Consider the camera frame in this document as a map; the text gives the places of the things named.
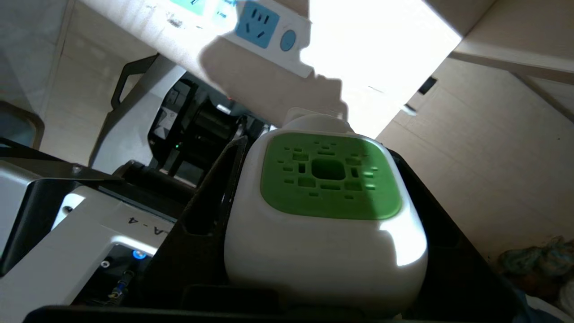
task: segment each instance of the green top panel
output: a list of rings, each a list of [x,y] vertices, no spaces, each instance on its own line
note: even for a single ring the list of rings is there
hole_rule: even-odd
[[[300,216],[381,220],[401,209],[389,163],[359,138],[285,133],[267,146],[261,194],[275,209]]]

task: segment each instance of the power strip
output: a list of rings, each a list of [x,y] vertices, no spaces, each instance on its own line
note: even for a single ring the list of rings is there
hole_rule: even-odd
[[[312,67],[299,53],[309,45],[311,22],[271,0],[172,0],[199,16],[202,28],[306,78]]]

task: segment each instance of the blue led light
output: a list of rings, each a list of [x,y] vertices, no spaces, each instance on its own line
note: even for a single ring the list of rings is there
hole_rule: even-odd
[[[139,250],[134,250],[131,253],[132,256],[134,256],[134,258],[142,260],[143,258],[147,257],[147,255]]]

